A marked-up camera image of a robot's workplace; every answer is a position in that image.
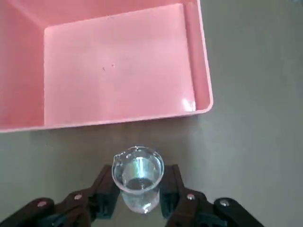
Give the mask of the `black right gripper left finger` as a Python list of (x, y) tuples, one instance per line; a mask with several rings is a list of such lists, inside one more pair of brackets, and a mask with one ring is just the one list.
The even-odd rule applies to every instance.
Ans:
[(2, 227), (90, 227), (96, 219), (110, 219), (120, 190), (105, 165), (89, 188), (68, 194), (63, 201), (34, 199), (1, 221)]

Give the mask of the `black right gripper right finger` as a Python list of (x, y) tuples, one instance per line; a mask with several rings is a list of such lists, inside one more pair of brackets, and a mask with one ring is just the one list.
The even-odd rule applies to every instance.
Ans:
[(262, 227), (236, 200), (221, 197), (210, 203), (205, 194), (187, 188), (178, 165), (165, 166), (160, 207), (167, 227)]

